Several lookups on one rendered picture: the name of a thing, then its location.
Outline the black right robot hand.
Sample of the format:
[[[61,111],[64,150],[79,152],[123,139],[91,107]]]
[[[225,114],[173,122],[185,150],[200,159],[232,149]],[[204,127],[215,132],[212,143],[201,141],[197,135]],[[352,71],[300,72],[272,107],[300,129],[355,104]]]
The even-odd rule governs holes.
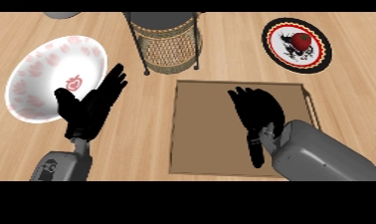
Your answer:
[[[275,96],[262,89],[237,87],[228,91],[240,120],[247,129],[247,144],[251,163],[256,168],[265,164],[260,133],[271,124],[268,136],[276,139],[284,131],[285,112]]]

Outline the black-rimmed patterned plate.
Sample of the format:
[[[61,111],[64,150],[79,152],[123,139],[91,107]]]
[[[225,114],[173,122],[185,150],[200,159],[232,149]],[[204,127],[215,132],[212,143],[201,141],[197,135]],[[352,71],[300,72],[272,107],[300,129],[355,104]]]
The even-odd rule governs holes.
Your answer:
[[[262,43],[271,59],[294,73],[316,74],[331,65],[330,40],[322,31],[300,19],[274,19],[263,28]]]

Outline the wicker tiered basket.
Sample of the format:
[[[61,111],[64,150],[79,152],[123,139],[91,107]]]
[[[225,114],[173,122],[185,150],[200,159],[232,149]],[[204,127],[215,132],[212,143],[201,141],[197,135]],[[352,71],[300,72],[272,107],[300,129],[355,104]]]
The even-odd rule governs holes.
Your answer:
[[[179,74],[200,68],[200,12],[126,12],[145,75]]]

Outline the white bowl with pink print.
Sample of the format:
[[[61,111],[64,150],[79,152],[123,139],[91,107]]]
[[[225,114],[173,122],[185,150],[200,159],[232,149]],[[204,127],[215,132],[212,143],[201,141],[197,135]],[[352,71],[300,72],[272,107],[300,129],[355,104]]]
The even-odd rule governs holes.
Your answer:
[[[97,89],[108,73],[108,54],[88,36],[66,36],[26,56],[8,80],[10,113],[30,123],[61,119],[55,91],[67,89],[79,100]]]

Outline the grey round object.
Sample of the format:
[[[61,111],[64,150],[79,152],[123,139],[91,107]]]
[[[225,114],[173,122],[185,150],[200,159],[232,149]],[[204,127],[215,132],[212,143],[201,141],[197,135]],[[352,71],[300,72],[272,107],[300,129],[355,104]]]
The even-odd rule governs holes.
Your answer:
[[[77,16],[82,12],[45,12],[45,15],[52,19],[70,19]]]

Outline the brown wooden tray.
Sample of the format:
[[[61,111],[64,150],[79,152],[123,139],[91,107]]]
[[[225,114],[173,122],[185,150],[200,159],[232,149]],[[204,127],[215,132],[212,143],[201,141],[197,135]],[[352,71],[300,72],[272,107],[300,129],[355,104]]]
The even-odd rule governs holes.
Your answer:
[[[228,92],[235,88],[268,91],[279,101],[285,119],[318,124],[310,93],[296,83],[181,81],[176,89],[170,173],[191,175],[281,177],[266,159],[251,163],[247,130]]]

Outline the red tomato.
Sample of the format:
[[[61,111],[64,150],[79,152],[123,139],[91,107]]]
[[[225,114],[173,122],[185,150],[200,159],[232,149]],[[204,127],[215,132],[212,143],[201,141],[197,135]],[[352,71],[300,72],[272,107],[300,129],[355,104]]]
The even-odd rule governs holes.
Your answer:
[[[306,51],[312,45],[312,37],[306,33],[297,33],[291,37],[291,45],[299,51]]]

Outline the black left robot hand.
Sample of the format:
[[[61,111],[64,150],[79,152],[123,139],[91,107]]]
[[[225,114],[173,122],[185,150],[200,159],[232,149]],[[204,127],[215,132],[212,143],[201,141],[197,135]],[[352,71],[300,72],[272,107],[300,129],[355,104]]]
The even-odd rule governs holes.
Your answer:
[[[129,81],[125,65],[117,64],[110,71],[101,86],[91,90],[82,100],[64,88],[55,91],[58,113],[69,123],[66,137],[91,141],[101,133],[111,108],[119,100]]]

